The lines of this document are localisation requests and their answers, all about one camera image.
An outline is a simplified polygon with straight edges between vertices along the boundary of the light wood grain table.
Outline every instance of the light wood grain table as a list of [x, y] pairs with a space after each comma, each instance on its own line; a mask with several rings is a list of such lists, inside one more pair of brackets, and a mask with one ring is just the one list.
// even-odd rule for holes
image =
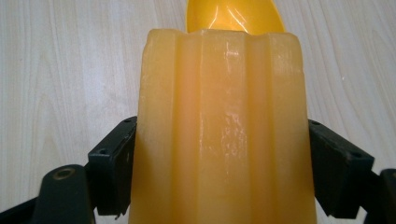
[[[396, 1], [276, 0], [304, 53], [309, 118], [396, 167]], [[153, 28], [184, 30], [186, 0], [0, 0], [0, 211], [136, 115]], [[335, 220], [318, 208], [318, 223]], [[97, 218], [126, 223], [127, 218]]]

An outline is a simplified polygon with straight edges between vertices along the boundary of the black plastic bracket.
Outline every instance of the black plastic bracket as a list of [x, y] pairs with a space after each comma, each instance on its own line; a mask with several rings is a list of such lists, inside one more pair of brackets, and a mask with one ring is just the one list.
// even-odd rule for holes
[[44, 176], [32, 224], [94, 222], [84, 167], [67, 165]]
[[136, 117], [120, 122], [89, 154], [92, 207], [101, 216], [119, 216], [131, 201]]
[[309, 120], [315, 196], [327, 216], [356, 218], [365, 224], [396, 223], [396, 170], [373, 173], [374, 157], [326, 126]]

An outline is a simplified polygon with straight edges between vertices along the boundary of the screw hole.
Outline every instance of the screw hole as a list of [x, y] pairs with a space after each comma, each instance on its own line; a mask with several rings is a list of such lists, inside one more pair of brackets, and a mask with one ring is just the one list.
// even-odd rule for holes
[[101, 149], [98, 150], [98, 152], [99, 152], [100, 154], [106, 155], [106, 154], [107, 154], [107, 149], [101, 148]]
[[70, 167], [63, 168], [62, 170], [57, 171], [53, 178], [56, 180], [63, 180], [73, 175], [76, 170]]

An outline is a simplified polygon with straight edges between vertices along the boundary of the orange candle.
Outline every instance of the orange candle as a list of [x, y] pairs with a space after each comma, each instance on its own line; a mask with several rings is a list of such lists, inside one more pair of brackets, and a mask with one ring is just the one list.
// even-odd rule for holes
[[316, 223], [294, 35], [151, 31], [137, 117], [130, 223]]

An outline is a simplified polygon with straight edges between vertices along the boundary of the wooden surface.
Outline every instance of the wooden surface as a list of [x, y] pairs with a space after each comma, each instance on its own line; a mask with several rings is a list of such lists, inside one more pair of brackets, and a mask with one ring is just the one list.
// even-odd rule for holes
[[[301, 41], [309, 118], [396, 167], [396, 1], [276, 0]], [[186, 0], [0, 0], [0, 211], [137, 111], [152, 28], [184, 30]], [[361, 223], [327, 218], [318, 223]], [[126, 223], [127, 218], [97, 218]]]

